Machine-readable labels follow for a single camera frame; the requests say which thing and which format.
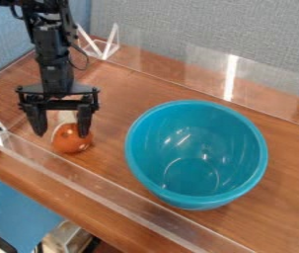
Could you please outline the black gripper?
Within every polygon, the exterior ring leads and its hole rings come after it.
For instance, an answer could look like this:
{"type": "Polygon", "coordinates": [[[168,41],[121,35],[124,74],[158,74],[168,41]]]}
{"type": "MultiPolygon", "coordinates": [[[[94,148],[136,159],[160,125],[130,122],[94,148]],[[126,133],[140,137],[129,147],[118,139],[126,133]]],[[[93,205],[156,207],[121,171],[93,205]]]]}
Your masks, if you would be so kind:
{"type": "Polygon", "coordinates": [[[49,130],[47,111],[78,111],[78,132],[90,132],[93,113],[99,110],[97,87],[75,81],[69,63],[41,66],[42,83],[19,86],[19,107],[26,112],[34,132],[43,136],[49,130]]]}

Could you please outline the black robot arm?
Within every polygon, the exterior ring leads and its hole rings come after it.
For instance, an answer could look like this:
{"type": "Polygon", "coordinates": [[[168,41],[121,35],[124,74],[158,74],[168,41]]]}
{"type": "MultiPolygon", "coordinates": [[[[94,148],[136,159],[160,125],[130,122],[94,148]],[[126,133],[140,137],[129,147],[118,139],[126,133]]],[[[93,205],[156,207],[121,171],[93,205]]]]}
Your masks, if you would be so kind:
{"type": "Polygon", "coordinates": [[[99,110],[97,87],[74,80],[73,46],[78,40],[69,0],[0,0],[0,6],[11,9],[13,16],[26,23],[31,43],[35,45],[42,83],[19,86],[19,107],[27,114],[37,135],[49,130],[47,111],[77,111],[78,134],[86,137],[93,114],[99,110]]]}

